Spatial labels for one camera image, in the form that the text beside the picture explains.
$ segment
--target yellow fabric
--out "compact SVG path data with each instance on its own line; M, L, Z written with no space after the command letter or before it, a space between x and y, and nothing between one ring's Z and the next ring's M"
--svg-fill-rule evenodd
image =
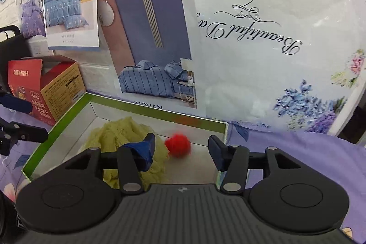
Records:
M155 153L153 163L147 172L140 172L141 180L146 189L151 183L161 183L164 179L164 163L168 159L168 149L160 137L144 124L137 124L132 117L106 123L102 128L94 129L84 144L84 149L99 147L102 152L117 151L119 146L127 143L140 142L148 133L155 134ZM104 170L103 180L112 188L119 188L118 171Z

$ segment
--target red pom-pom ball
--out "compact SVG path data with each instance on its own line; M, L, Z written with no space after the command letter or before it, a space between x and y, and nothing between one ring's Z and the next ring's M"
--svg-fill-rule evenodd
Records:
M169 154L174 157L183 157L191 152L191 142L183 134L175 134L165 140L165 146Z

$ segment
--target purple bedsheet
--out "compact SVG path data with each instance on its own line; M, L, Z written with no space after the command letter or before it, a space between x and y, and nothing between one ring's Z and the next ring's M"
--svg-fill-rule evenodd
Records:
M33 6L26 8L26 10L31 10L32 13L31 16L29 16L23 12L21 25L22 35L25 38L31 38L36 35L46 36L45 25L43 23L39 7Z
M0 117L8 122L20 122L28 125L46 128L51 127L39 120L20 112L11 112L0 105ZM22 168L39 143L19 141L10 151L10 155L0 156L0 189L15 201L16 194L27 183Z
M243 145L254 152L275 146L340 184L350 198L341 228L356 242L366 244L366 148L321 133L276 131L263 124L237 124L241 126L230 124L229 145ZM261 170L251 170L246 188L261 179Z

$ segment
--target bed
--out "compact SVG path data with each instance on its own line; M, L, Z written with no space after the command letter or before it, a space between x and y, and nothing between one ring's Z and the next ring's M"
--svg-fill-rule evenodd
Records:
M46 36L45 25L41 16L42 10L35 0L28 0L21 5L21 33L25 38L36 35Z
M180 94L194 95L192 87L179 86L179 81L188 81L188 75L180 63L173 61L162 67L142 60L135 66L125 67L118 78L122 92L166 98L180 97Z
M82 16L81 0L44 0L46 26L65 25L73 29L89 25Z

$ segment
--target gold stripe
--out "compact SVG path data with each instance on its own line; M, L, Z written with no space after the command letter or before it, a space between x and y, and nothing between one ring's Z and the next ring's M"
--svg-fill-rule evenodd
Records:
M151 28L151 32L154 37L155 46L158 48L162 48L162 40L158 28L158 23L156 22L155 12L153 3L151 0L143 0L143 4L145 6L146 14L148 15L148 20Z

